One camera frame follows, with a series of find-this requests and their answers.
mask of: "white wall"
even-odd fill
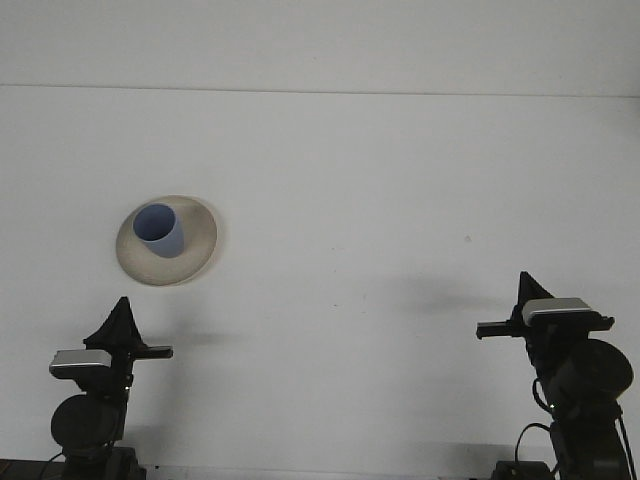
[[[0,83],[640,95],[633,0],[18,0],[0,13]]]
[[[82,88],[632,95],[636,4],[114,5],[0,6],[2,82],[79,86],[0,87],[0,456],[56,450],[77,389],[47,365],[120,295],[176,348],[136,364],[149,464],[487,476],[545,420],[522,342],[474,335],[522,269],[616,316],[600,336],[640,365],[637,99]],[[200,278],[146,287],[115,235],[170,193],[222,238]]]

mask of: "cup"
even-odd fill
[[[145,206],[133,219],[133,232],[145,246],[164,258],[184,251],[184,233],[176,212],[164,203]]]

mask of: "black cable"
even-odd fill
[[[551,432],[551,429],[548,426],[546,426],[546,425],[544,425],[542,423],[538,423],[538,422],[530,423],[529,425],[527,425],[526,427],[524,427],[522,429],[522,432],[520,432],[520,436],[518,437],[518,441],[516,442],[516,449],[515,449],[515,452],[514,452],[514,461],[515,461],[515,464],[516,464],[516,468],[518,469],[518,472],[520,472],[520,474],[523,477],[527,478],[528,480],[539,480],[539,479],[537,479],[535,477],[532,477],[531,475],[528,475],[522,469],[522,467],[520,466],[520,459],[518,458],[518,450],[520,449],[520,442],[522,441],[522,437],[524,436],[525,432],[527,430],[529,430],[530,428],[534,428],[534,427],[535,428],[540,428],[540,429],[544,430],[547,433]],[[551,475],[552,476],[555,476],[555,474],[558,472],[558,468],[559,468],[559,465],[556,463],[556,466],[553,467],[553,470],[551,470]]]
[[[551,431],[551,429],[549,427],[547,427],[546,425],[542,424],[542,423],[537,423],[537,422],[533,422],[530,423],[529,425],[527,425],[526,427],[524,427],[522,429],[522,432],[520,432],[520,436],[518,437],[518,441],[516,442],[516,451],[515,451],[515,462],[516,465],[520,465],[520,460],[518,459],[518,450],[520,449],[520,442],[522,441],[522,437],[524,436],[525,432],[527,430],[529,430],[530,428],[540,428],[542,430],[544,430],[545,432],[549,433]]]
[[[631,478],[633,480],[638,480],[636,476],[636,467],[633,464],[633,456],[631,456],[631,445],[629,445],[629,437],[627,436],[627,429],[624,426],[624,421],[622,420],[622,415],[618,417],[618,422],[620,423],[620,431],[622,432],[622,439],[624,440],[624,449],[627,453],[627,461],[629,462],[629,470],[631,470]]]
[[[53,461],[58,458],[60,455],[62,455],[62,452],[60,452],[57,455],[54,455],[53,457],[51,457],[49,460],[47,460],[47,463],[44,464],[44,466],[42,467],[42,470],[40,470],[40,475],[38,475],[38,480],[42,480],[44,478],[44,472],[47,471],[47,468],[49,468],[49,465],[51,465],[53,463]]]
[[[542,399],[540,398],[540,394],[538,393],[538,389],[536,388],[536,385],[540,383],[540,379],[536,378],[533,381],[533,385],[531,385],[531,393],[533,393],[533,399],[536,401],[536,403],[538,404],[538,406],[543,409],[545,412],[552,414],[553,412],[551,411],[551,407],[549,407],[549,405],[547,405],[546,403],[544,403],[542,401]]]

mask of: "blue cup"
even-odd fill
[[[152,203],[133,219],[133,232],[145,246],[164,258],[177,257],[184,251],[184,233],[180,219],[169,205]]]

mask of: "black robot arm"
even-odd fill
[[[525,339],[545,409],[553,417],[550,435],[563,480],[631,478],[615,422],[622,415],[617,398],[631,385],[633,371],[615,347],[588,338],[589,332],[609,330],[613,323],[578,298],[553,297],[522,272],[509,320],[477,327],[478,338]],[[494,476],[501,478],[504,471],[509,469],[499,465]]]

